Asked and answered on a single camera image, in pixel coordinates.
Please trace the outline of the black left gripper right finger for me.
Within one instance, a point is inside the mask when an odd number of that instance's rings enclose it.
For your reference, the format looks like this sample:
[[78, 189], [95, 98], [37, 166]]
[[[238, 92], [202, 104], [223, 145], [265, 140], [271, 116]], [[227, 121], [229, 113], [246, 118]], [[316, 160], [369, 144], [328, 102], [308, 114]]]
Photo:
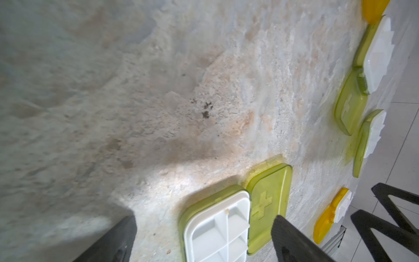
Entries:
[[334, 262], [281, 215], [273, 222], [271, 237], [279, 262]]

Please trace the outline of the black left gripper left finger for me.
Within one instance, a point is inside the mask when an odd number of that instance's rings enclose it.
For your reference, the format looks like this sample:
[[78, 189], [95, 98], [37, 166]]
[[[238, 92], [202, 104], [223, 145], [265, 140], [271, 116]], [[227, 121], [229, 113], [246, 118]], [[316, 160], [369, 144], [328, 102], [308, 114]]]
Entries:
[[135, 216], [126, 216], [74, 262], [129, 262], [136, 233]]

